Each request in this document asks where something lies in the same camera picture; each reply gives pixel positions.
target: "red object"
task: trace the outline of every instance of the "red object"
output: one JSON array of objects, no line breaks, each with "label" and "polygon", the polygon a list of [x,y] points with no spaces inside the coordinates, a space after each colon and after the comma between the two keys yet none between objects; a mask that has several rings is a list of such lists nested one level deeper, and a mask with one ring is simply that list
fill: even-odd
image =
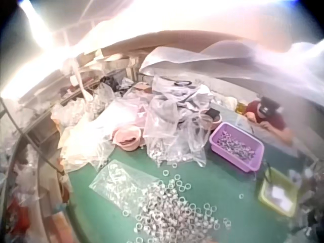
[{"label": "red object", "polygon": [[286,123],[283,119],[283,117],[276,113],[275,115],[269,117],[269,118],[266,118],[266,119],[263,119],[261,117],[259,117],[258,113],[257,113],[257,110],[258,110],[258,105],[260,104],[260,101],[252,101],[250,104],[248,104],[247,106],[247,109],[245,111],[245,113],[247,112],[253,112],[254,115],[255,115],[255,118],[257,120],[257,123],[260,123],[260,122],[264,122],[264,121],[267,121],[269,122],[273,127],[279,129],[279,130],[283,130],[285,127],[286,127]]},{"label": "red object", "polygon": [[6,211],[6,224],[9,226],[8,231],[15,235],[22,235],[30,227],[28,216],[28,207],[21,207],[14,198]]}]

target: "pink plastic container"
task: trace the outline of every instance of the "pink plastic container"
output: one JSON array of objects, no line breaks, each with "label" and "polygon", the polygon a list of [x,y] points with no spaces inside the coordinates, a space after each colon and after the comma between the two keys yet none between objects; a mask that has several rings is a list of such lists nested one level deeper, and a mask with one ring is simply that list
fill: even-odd
[{"label": "pink plastic container", "polygon": [[[125,151],[133,151],[138,148],[141,141],[141,129],[137,126],[124,126],[120,128],[113,138],[113,143],[117,144]],[[134,141],[124,143],[129,139],[135,138]]]},{"label": "pink plastic container", "polygon": [[[235,155],[227,152],[222,147],[218,146],[216,142],[222,135],[223,131],[227,131],[238,141],[243,142],[247,146],[250,146],[255,151],[255,156],[250,161],[243,161]],[[255,139],[250,134],[234,127],[229,123],[222,123],[216,128],[216,130],[214,130],[212,135],[209,137],[209,141],[212,145],[213,152],[219,154],[224,159],[239,167],[244,172],[259,170],[264,153],[264,145],[262,142],[260,142],[258,139]]]}]

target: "pile of metal rings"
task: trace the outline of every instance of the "pile of metal rings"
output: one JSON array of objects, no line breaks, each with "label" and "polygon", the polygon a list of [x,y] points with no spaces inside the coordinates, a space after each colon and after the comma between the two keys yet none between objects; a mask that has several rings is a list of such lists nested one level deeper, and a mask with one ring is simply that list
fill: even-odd
[{"label": "pile of metal rings", "polygon": [[[149,190],[139,199],[139,214],[134,231],[144,231],[150,238],[149,243],[199,243],[207,242],[209,230],[218,230],[220,224],[213,214],[216,206],[204,204],[204,212],[195,204],[190,204],[185,197],[179,196],[180,191],[190,189],[191,184],[182,185],[180,175],[171,179],[168,185],[158,181],[149,186]],[[143,238],[136,238],[142,243]]]},{"label": "pile of metal rings", "polygon": [[251,147],[239,142],[226,131],[223,131],[216,144],[241,160],[251,160],[255,156],[255,151]]}]

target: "hand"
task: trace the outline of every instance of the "hand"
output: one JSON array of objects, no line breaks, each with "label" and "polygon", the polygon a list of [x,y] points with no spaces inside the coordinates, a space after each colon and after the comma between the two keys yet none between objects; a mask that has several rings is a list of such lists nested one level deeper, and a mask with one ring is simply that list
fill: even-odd
[{"label": "hand", "polygon": [[269,132],[273,131],[274,129],[274,127],[268,121],[260,122],[260,127],[264,128],[265,130],[268,130]]},{"label": "hand", "polygon": [[253,123],[257,123],[257,119],[255,118],[255,114],[253,112],[247,112],[245,113],[245,116],[247,119]]}]

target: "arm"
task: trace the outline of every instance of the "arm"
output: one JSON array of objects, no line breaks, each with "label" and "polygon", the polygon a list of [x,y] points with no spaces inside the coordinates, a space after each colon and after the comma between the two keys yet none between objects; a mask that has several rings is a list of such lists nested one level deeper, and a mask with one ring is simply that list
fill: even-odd
[{"label": "arm", "polygon": [[273,127],[269,122],[263,121],[260,126],[268,130],[276,137],[278,137],[286,145],[291,146],[293,144],[293,133],[289,128],[284,128],[282,131]]}]

